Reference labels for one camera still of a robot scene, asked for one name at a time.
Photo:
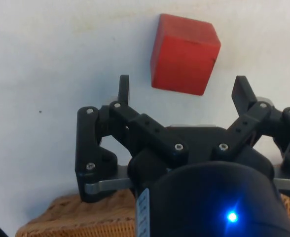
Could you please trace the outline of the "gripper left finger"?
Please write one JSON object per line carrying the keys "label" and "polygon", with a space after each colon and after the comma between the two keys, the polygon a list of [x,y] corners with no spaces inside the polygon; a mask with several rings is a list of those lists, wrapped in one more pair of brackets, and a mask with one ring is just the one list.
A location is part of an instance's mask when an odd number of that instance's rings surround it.
{"label": "gripper left finger", "polygon": [[[111,136],[131,154],[128,165],[118,164],[115,153],[103,148],[101,141]],[[188,146],[153,118],[129,106],[129,76],[121,75],[117,99],[95,108],[77,112],[75,173],[80,198],[94,203],[118,190],[134,191],[151,179],[144,171],[158,174],[188,161]]]}

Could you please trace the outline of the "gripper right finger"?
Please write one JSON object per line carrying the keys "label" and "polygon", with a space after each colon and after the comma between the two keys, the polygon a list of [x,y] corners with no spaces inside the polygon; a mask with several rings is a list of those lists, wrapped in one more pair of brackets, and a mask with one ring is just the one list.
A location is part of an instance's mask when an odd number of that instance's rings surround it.
{"label": "gripper right finger", "polygon": [[279,111],[257,99],[245,76],[236,77],[231,96],[239,117],[214,147],[214,158],[234,161],[261,136],[269,136],[280,150],[284,173],[290,175],[290,107]]}

